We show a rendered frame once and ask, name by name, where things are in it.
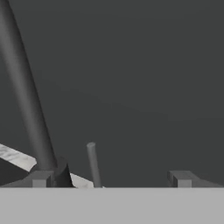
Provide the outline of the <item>dark grey sink basin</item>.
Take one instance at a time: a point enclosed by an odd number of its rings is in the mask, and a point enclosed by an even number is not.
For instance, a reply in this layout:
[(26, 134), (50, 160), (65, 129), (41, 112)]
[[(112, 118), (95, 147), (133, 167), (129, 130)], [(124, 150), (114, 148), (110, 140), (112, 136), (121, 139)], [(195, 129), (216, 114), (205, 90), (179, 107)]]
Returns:
[(9, 0), (53, 148), (107, 187), (224, 185), (224, 0)]

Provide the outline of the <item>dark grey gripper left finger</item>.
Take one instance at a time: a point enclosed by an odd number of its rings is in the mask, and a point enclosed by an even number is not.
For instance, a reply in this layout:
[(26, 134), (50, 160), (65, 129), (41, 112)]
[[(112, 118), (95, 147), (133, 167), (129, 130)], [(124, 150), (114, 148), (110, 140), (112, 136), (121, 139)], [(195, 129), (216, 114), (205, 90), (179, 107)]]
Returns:
[(54, 187), (54, 172), (34, 171), (26, 178), (3, 185), (3, 187)]

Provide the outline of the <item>grey sink faucet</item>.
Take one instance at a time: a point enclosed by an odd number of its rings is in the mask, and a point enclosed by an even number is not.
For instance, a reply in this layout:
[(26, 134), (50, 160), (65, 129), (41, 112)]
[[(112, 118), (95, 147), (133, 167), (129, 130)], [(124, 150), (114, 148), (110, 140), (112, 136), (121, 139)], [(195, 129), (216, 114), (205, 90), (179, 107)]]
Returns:
[(9, 0), (0, 0), (0, 53), (17, 97), (38, 169), (53, 173), (53, 186), (72, 187), (67, 162), (55, 156), (25, 46)]

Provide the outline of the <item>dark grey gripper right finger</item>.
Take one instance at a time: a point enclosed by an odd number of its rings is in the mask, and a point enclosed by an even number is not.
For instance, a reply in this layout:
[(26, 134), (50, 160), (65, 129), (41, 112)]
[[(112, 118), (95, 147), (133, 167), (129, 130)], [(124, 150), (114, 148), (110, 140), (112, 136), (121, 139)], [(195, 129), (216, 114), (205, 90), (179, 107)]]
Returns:
[(168, 171), (167, 172), (169, 187), (184, 187), (184, 188), (219, 188), (221, 185), (199, 178), (191, 171)]

